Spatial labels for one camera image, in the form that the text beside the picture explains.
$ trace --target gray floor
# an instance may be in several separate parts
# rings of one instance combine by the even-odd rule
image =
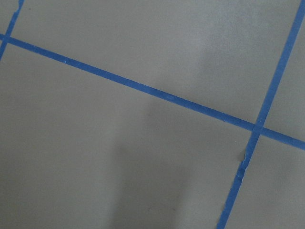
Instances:
[[[299,3],[25,0],[12,37],[254,123]],[[265,125],[303,141],[304,27]],[[250,131],[11,44],[0,77],[0,228],[216,227]],[[304,153],[261,137],[226,228],[303,228]]]

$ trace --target floor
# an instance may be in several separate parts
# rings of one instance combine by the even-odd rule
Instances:
[[[0,228],[304,228],[304,14],[0,0]]]

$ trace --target blue line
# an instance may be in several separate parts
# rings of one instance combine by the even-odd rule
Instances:
[[[286,44],[285,44],[283,52],[282,52],[282,55],[280,57],[278,65],[276,67],[275,73],[273,75],[272,81],[271,81],[270,86],[268,88],[267,94],[265,96],[264,102],[262,104],[262,108],[261,108],[260,113],[257,117],[255,127],[253,128],[252,134],[251,134],[249,142],[247,144],[244,160],[240,163],[240,165],[238,167],[238,170],[237,170],[237,173],[235,175],[233,185],[231,187],[231,190],[229,192],[229,195],[228,195],[226,203],[225,203],[225,207],[222,211],[219,222],[217,224],[217,229],[224,229],[225,226],[226,226],[226,223],[229,219],[231,210],[233,208],[234,202],[235,202],[236,197],[238,195],[238,191],[239,191],[240,186],[242,184],[245,172],[246,172],[247,167],[250,163],[252,154],[254,152],[255,146],[256,146],[257,141],[259,139],[259,136],[262,132],[264,123],[266,121],[267,115],[268,115],[269,110],[271,108],[271,105],[272,105],[273,99],[275,97],[277,88],[280,84],[280,81],[282,79],[284,70],[287,66],[289,56],[290,56],[292,48],[295,44],[297,34],[300,30],[302,20],[304,18],[304,14],[305,14],[305,0],[302,0],[301,3],[300,3],[299,9],[296,13],[295,20],[294,20],[293,25],[291,27],[289,36],[287,38]]]
[[[281,134],[279,132],[276,132],[274,130],[269,130],[267,128],[263,128],[262,132],[261,132],[261,135],[264,135],[264,136],[272,138],[276,141],[294,146],[296,148],[305,150],[305,142],[303,142],[301,140],[298,140],[298,139],[295,139],[293,137],[287,136],[287,135],[283,135],[283,134]]]
[[[3,56],[4,50],[6,48],[6,45],[8,44],[10,35],[13,32],[15,23],[16,23],[17,18],[19,16],[20,10],[21,10],[21,8],[23,6],[23,2],[24,2],[24,0],[19,0],[18,1],[18,4],[19,4],[18,9],[14,12],[14,14],[13,14],[11,20],[10,20],[9,26],[8,26],[8,28],[6,30],[5,36],[2,38],[2,44],[0,46],[0,61],[1,61],[1,58]]]
[[[32,44],[29,44],[29,43],[26,43],[26,42],[14,39],[12,37],[9,38],[8,42],[10,44],[16,45],[18,47],[24,48],[24,49],[26,49],[28,51],[35,52],[37,54],[49,57],[51,59],[57,60],[59,62],[68,64],[68,65],[71,65],[71,66],[76,67],[78,69],[82,69],[82,70],[84,70],[86,72],[89,72],[89,73],[101,76],[103,78],[109,79],[111,81],[123,84],[125,86],[128,86],[130,88],[136,89],[138,91],[141,91],[141,92],[153,95],[153,96],[161,98],[161,99],[164,99],[164,100],[169,101],[171,103],[174,103],[174,104],[186,107],[188,109],[200,112],[202,114],[211,116],[213,118],[222,120],[224,122],[231,123],[233,125],[236,125],[238,127],[244,128],[246,130],[252,131],[252,129],[254,127],[253,123],[250,123],[250,122],[245,121],[243,119],[231,116],[229,114],[225,114],[225,113],[220,112],[220,111],[216,111],[216,110],[214,110],[212,108],[209,108],[209,107],[206,107],[206,106],[203,106],[203,105],[191,102],[189,100],[180,98],[180,97],[178,97],[176,95],[169,94],[167,92],[163,92],[161,90],[158,90],[158,89],[146,86],[146,85],[138,83],[136,81],[133,81],[133,80],[121,77],[119,75],[115,75],[115,74],[107,72],[107,71],[105,71],[103,69],[99,69],[99,68],[93,67],[91,65],[88,65],[88,64],[82,63],[80,61],[71,59],[69,57],[65,57],[63,55],[60,55],[60,54],[48,51],[46,49],[37,47],[35,45],[32,45]]]

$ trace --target tiled floor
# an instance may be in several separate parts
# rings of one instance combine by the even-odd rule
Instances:
[[[260,137],[226,228],[303,228],[304,24],[255,124],[299,4],[25,0],[0,61],[0,228],[214,229],[259,128],[290,146]],[[0,6],[3,40],[18,1]]]

